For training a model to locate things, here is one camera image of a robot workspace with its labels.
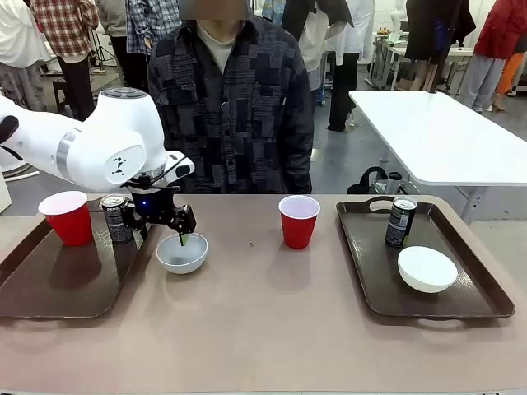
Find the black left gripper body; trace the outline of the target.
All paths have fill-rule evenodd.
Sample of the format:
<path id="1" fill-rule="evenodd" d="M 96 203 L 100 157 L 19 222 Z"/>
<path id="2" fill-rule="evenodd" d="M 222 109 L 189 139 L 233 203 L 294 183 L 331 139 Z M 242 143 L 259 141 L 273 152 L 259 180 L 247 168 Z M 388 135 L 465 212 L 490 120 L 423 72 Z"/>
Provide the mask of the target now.
<path id="1" fill-rule="evenodd" d="M 148 189 L 139 188 L 139 184 L 132 180 L 123 184 L 130 193 L 137 213 L 146 223 L 167 225 L 176 205 L 174 195 L 180 191 L 176 182 L 161 182 L 161 186 L 149 185 Z"/>

